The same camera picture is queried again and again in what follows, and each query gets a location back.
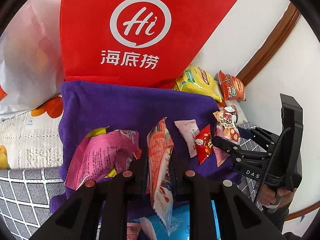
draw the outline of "wooden trim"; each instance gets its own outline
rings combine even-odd
[[[268,36],[262,47],[253,55],[251,60],[238,73],[237,78],[241,79],[246,86],[264,68],[269,60],[291,33],[300,17],[298,9],[290,3],[284,15]]]
[[[312,212],[313,210],[316,210],[316,209],[319,208],[319,207],[320,207],[320,201],[318,201],[317,203],[314,203],[313,205],[308,206],[308,207],[306,207],[306,208],[304,208],[304,209],[301,209],[301,210],[299,210],[299,211],[297,211],[297,212],[294,212],[294,213],[292,213],[292,214],[289,214],[289,215],[286,217],[285,221],[292,220],[292,219],[301,217],[301,216],[303,216],[303,215],[306,215],[306,214]]]

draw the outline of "green label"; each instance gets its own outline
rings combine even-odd
[[[232,95],[235,97],[237,95],[236,88],[232,86]]]
[[[195,83],[195,82],[196,82],[196,81],[195,81],[195,77],[193,76],[191,70],[188,69],[188,70],[186,70],[185,72],[186,72],[188,81],[189,81],[190,83]]]

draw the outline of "white snack wrapper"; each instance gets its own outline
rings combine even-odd
[[[196,136],[200,133],[197,126],[196,120],[184,120],[184,121],[175,121],[174,124],[180,131],[184,140],[186,141],[190,153],[190,157],[193,158],[197,155],[195,139]]]
[[[157,240],[156,232],[149,219],[143,217],[140,218],[141,229],[147,235],[150,240]]]

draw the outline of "grid pattern fabric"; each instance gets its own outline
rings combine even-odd
[[[249,129],[249,128],[255,128],[256,126],[250,122],[247,122],[247,123],[239,125],[239,127],[244,128],[244,129]],[[243,149],[243,150],[265,152],[265,150],[263,148],[261,148],[258,144],[256,144],[251,139],[247,140],[247,139],[240,138],[239,145],[240,145],[241,149]],[[253,179],[249,179],[245,176],[242,176],[241,183],[237,186],[253,202],[253,200],[256,196],[259,184],[256,183],[256,181]],[[262,211],[262,206],[259,203],[259,201],[257,202],[257,207]]]
[[[59,168],[0,170],[0,217],[18,240],[28,240],[51,216],[50,198],[65,191]]]

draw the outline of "purple towel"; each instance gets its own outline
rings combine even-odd
[[[217,167],[214,154],[198,165],[197,157],[190,159],[187,144],[174,125],[176,120],[196,119],[199,129],[209,123],[216,125],[213,112],[219,111],[216,101],[209,96],[167,89],[127,87],[98,84],[84,81],[64,82],[61,86],[64,112],[59,124],[59,135],[63,143],[63,164],[60,175],[66,180],[73,154],[82,139],[91,130],[109,126],[115,129],[139,132],[139,146],[147,150],[147,134],[163,118],[174,142],[178,157],[188,160],[190,169],[214,180],[234,177],[231,159]],[[74,190],[66,187],[66,197]],[[51,199],[50,211],[55,212],[61,205],[57,196]],[[128,205],[128,219],[153,214],[150,200]]]

